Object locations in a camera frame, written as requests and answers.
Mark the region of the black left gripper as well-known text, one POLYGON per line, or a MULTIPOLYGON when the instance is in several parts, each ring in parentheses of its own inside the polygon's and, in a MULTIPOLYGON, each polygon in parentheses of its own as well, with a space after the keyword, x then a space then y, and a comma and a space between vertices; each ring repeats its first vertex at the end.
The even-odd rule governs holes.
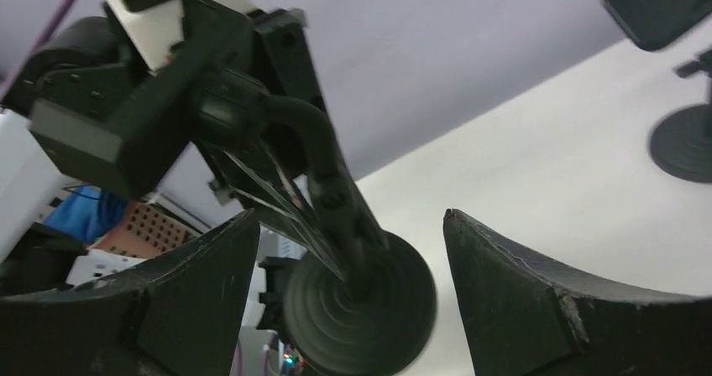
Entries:
POLYGON ((263 224, 317 257, 343 261, 295 180, 328 176, 328 115, 297 23, 260 34, 251 17, 211 0, 181 0, 184 39, 166 66, 166 155, 193 142, 224 183, 266 210, 263 224))

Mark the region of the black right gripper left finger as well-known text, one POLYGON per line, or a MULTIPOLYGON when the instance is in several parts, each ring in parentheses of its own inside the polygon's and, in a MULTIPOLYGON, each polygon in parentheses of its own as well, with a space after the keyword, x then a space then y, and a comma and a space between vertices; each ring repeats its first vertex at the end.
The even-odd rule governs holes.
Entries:
POLYGON ((243 211, 116 274, 2 298, 2 374, 229 374, 259 234, 243 211))

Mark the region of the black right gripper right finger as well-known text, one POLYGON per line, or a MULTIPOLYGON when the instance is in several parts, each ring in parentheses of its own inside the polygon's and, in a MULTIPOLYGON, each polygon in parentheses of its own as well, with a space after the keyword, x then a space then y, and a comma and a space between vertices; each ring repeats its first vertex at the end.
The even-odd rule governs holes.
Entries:
POLYGON ((710 374, 710 298, 584 272, 457 209, 442 231, 476 374, 710 374))

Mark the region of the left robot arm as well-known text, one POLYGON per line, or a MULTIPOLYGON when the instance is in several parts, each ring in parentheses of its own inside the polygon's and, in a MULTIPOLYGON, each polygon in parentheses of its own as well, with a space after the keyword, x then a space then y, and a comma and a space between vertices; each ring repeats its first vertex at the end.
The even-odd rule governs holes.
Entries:
POLYGON ((302 23, 284 9, 179 4, 157 66, 108 8, 33 53, 7 102, 63 173, 123 197, 148 194, 196 146, 213 189, 262 206, 270 228, 346 278, 353 184, 302 23))

